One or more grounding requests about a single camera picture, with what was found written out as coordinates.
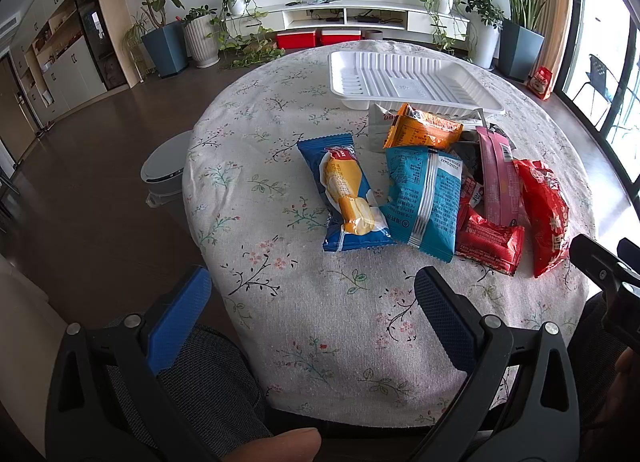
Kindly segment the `left forearm grey sleeve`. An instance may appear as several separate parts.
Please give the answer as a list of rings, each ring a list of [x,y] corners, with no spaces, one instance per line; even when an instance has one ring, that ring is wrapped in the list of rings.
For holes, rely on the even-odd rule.
[[[243,352],[209,326],[194,326],[171,367],[155,376],[193,438],[175,450],[161,447],[145,427],[115,357],[106,366],[118,414],[113,449],[127,461],[220,461],[254,440],[272,436],[268,404]]]

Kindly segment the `left hand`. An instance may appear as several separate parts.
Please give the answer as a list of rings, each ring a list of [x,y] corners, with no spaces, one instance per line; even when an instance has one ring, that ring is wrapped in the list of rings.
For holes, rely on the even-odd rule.
[[[317,428],[299,428],[248,442],[227,454],[224,462],[310,462],[321,447]]]

